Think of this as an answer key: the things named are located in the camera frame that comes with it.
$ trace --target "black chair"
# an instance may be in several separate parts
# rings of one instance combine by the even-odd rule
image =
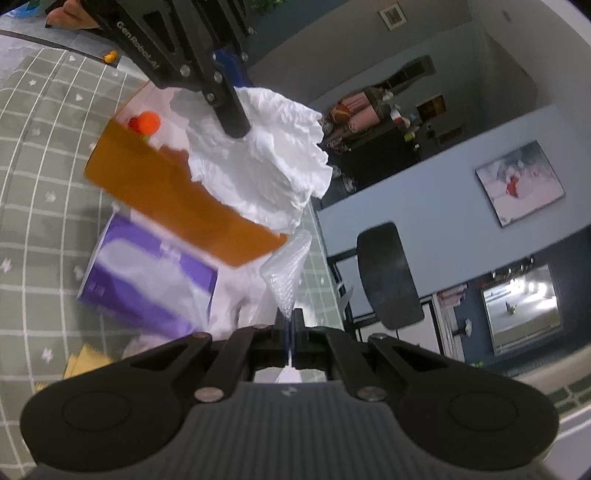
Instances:
[[[337,263],[357,256],[359,276],[373,313],[353,317],[345,307],[345,331],[356,338],[356,330],[381,322],[388,330],[408,327],[424,319],[413,277],[402,249],[398,229],[392,222],[378,225],[357,237],[357,248],[328,257],[338,284],[342,282]],[[339,288],[345,296],[346,289]]]

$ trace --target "wall vent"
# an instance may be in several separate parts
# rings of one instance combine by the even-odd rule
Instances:
[[[384,23],[386,23],[388,30],[394,30],[394,28],[398,28],[400,25],[406,23],[406,17],[397,3],[391,7],[384,8],[379,14],[382,16]]]

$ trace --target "white tissue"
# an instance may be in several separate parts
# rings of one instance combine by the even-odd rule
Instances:
[[[227,136],[201,93],[179,90],[171,109],[189,119],[189,166],[220,202],[278,233],[293,233],[310,197],[322,198],[332,178],[318,147],[322,115],[262,88],[236,89],[251,131]]]
[[[147,300],[189,320],[197,330],[206,330],[211,295],[195,286],[172,259],[153,257],[116,239],[99,250],[95,264],[133,285]]]

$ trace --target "picture frame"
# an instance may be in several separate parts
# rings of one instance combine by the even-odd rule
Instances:
[[[421,120],[423,120],[423,122],[428,122],[437,115],[446,113],[447,106],[443,95],[437,95],[417,105],[417,110]]]
[[[502,228],[565,196],[550,160],[537,141],[477,168],[476,176]]]

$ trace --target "chair backrest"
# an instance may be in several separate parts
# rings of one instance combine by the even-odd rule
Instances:
[[[389,330],[424,319],[398,229],[392,222],[357,237],[359,275],[376,317]]]

